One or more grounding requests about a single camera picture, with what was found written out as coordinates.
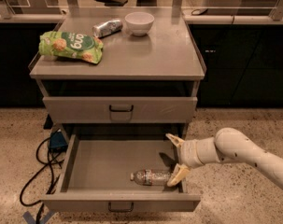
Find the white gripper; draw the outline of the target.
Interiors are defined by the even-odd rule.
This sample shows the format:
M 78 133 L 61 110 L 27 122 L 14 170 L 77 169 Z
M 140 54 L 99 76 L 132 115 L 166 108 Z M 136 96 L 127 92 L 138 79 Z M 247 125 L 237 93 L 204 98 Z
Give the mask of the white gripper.
M 213 137 L 184 141 L 171 133 L 167 133 L 165 136 L 174 146 L 179 147 L 180 159 L 183 163 L 176 164 L 173 173 L 167 181 L 168 187 L 176 186 L 181 182 L 191 171 L 190 168 L 198 168 L 217 161 L 217 151 Z

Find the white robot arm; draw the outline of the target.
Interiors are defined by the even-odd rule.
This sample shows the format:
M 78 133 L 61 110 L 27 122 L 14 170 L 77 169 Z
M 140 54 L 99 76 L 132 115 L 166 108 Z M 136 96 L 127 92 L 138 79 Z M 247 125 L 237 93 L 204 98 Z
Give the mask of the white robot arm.
M 167 182 L 168 187 L 181 182 L 191 169 L 210 163 L 243 162 L 283 189 L 283 159 L 258 147 L 236 129 L 223 128 L 214 137 L 200 140 L 183 140 L 170 133 L 166 137 L 177 147 L 180 157 Z

